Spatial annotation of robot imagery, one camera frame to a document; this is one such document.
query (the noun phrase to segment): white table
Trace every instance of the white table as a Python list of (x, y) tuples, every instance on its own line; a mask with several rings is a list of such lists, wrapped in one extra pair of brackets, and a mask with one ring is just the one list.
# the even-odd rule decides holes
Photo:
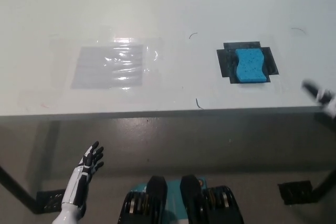
[[(336, 90), (336, 0), (1, 0), (0, 116), (141, 116), (164, 112), (317, 110), (304, 78)], [(80, 48), (151, 45), (142, 83), (73, 89)], [(260, 41), (280, 75), (222, 78), (223, 42)]]

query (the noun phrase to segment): black metal frame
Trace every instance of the black metal frame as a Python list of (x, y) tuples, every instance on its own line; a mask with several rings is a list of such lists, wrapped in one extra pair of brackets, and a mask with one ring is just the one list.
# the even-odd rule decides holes
[[(336, 133), (335, 120), (324, 113), (315, 113), (314, 120)], [(279, 184), (281, 197), (285, 205), (310, 204), (319, 202), (336, 186), (336, 169), (333, 170), (318, 187), (312, 188), (309, 180)]]
[(33, 214), (60, 212), (65, 189), (54, 191), (38, 191), (33, 198), (15, 179), (0, 166), (0, 184), (3, 185)]

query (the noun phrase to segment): floor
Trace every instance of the floor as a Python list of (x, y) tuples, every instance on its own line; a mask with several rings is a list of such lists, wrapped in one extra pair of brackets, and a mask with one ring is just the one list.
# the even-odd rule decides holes
[[(334, 223), (335, 190), (318, 204), (285, 206), (277, 188), (306, 179), (316, 186), (334, 169), (335, 134), (311, 114), (23, 121), (1, 123), (0, 134), (1, 166), (32, 195), (65, 188), (83, 152), (100, 141), (105, 165), (81, 223), (116, 223), (134, 185), (190, 173), (229, 186), (245, 223)], [(1, 186), (0, 198), (0, 223), (51, 223), (57, 215), (32, 215)]]

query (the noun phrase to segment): blue sponge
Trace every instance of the blue sponge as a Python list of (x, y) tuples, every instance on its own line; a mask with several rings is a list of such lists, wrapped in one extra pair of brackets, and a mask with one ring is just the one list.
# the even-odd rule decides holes
[(259, 48), (237, 49), (236, 55), (239, 59), (236, 75), (241, 83), (267, 81), (267, 78), (263, 73), (265, 57)]

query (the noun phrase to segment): robotic hand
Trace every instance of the robotic hand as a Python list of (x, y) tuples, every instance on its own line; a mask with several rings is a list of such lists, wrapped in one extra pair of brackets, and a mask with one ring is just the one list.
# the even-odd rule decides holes
[(96, 171), (103, 166), (99, 162), (103, 158), (103, 147), (95, 142), (84, 154), (77, 167), (73, 170), (62, 200), (62, 211), (52, 224), (77, 224), (86, 211), (86, 199), (89, 183)]
[(331, 119), (336, 118), (336, 95), (330, 90), (318, 87), (314, 82), (305, 80), (302, 87), (306, 89), (316, 102), (322, 105), (324, 113)]

